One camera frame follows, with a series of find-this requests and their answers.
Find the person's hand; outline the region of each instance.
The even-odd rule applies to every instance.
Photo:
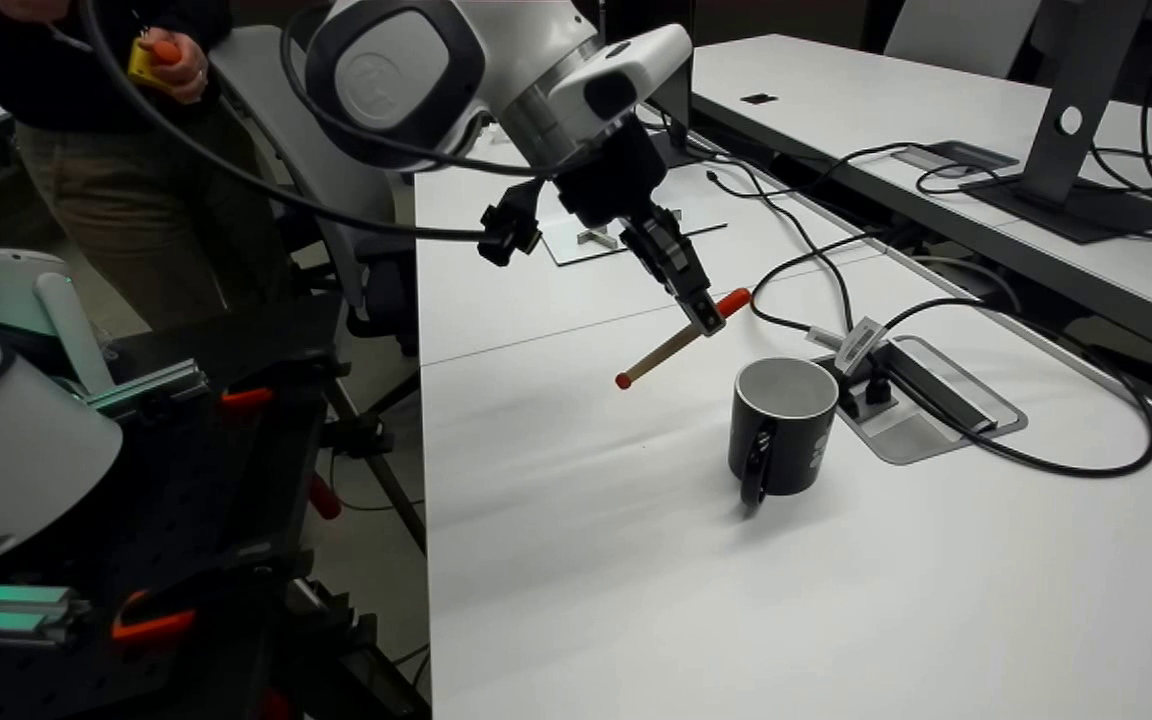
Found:
[[[0,16],[17,25],[55,25],[70,16],[70,0],[0,0]]]
[[[169,94],[178,106],[206,101],[209,54],[193,37],[147,29],[135,37],[135,45],[147,54],[147,70],[162,94]]]

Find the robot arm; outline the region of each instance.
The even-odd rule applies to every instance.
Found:
[[[688,55],[694,42],[676,25],[599,49],[571,0],[337,0],[307,45],[305,86],[366,136],[418,147],[448,153],[472,116],[495,116],[570,213],[589,230],[624,222],[624,243],[639,265],[700,332],[715,332],[723,321],[700,257],[673,213],[653,204],[664,161],[635,122],[635,106]],[[394,146],[333,124],[326,134],[369,164],[412,164]],[[535,250],[535,189],[508,195],[508,213],[527,215],[531,231],[495,250],[495,265],[508,265],[514,250]]]

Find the black mug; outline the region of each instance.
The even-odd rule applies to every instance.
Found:
[[[838,376],[812,361],[772,358],[736,376],[728,467],[747,509],[815,484],[838,406]]]

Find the person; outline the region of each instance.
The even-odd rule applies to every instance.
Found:
[[[101,25],[113,49],[174,45],[178,55],[162,54],[147,63],[143,94],[190,136],[258,167],[250,134],[209,80],[206,49],[228,37],[228,0],[101,0]],[[152,330],[288,291],[291,265],[267,199],[117,97],[73,0],[0,0],[0,106],[61,231]]]

